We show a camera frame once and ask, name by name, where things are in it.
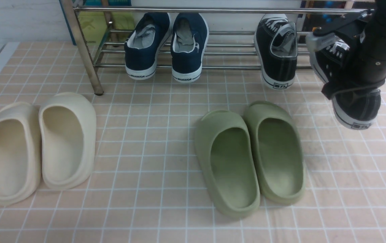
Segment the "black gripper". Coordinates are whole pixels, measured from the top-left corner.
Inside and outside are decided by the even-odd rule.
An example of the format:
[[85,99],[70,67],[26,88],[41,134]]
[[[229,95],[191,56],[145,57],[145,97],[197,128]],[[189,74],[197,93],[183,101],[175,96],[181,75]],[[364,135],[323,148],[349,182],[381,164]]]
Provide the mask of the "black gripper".
[[342,75],[343,88],[324,94],[361,89],[375,89],[386,79],[386,10],[365,10],[342,15],[331,23],[316,28],[305,37],[307,50],[313,54],[343,40],[349,47]]

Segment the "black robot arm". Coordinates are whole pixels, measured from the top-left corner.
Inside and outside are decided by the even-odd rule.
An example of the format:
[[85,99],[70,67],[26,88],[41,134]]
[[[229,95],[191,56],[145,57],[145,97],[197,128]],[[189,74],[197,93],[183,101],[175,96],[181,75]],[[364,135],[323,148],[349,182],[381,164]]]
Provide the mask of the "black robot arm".
[[375,3],[376,9],[348,13],[307,35],[310,53],[337,40],[349,46],[348,55],[336,77],[322,88],[328,99],[346,92],[376,89],[385,83],[386,0]]

